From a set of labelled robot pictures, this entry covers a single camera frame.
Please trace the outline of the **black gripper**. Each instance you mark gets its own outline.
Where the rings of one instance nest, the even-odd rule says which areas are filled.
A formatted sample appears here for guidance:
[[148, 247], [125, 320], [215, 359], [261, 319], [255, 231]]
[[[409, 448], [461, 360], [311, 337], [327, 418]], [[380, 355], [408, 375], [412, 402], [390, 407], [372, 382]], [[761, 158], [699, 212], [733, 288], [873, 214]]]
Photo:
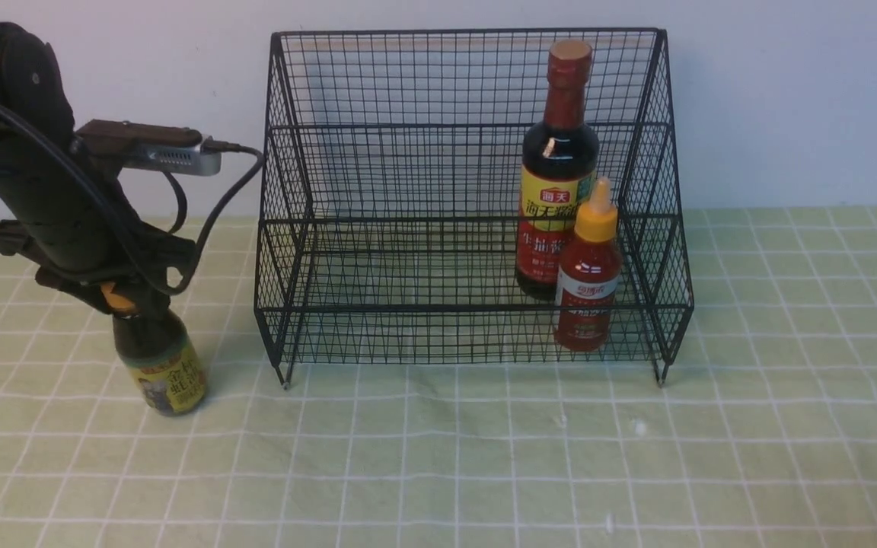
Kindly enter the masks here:
[[145, 222], [132, 223], [129, 233], [140, 238], [139, 265], [100, 219], [0, 221], [0, 254], [30, 260], [38, 285], [101, 313], [164, 314], [171, 305], [167, 271], [188, 273], [196, 244]]

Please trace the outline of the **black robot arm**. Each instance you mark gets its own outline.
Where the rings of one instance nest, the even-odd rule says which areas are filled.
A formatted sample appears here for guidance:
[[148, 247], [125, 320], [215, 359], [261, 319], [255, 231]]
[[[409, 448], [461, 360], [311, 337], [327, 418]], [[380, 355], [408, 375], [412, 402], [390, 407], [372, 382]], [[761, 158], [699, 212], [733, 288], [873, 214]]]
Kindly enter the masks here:
[[166, 315], [167, 271], [186, 270], [196, 245], [140, 218], [119, 181], [75, 128], [52, 47], [0, 22], [0, 254], [36, 264], [44, 288], [104, 314], [121, 296], [136, 312]]

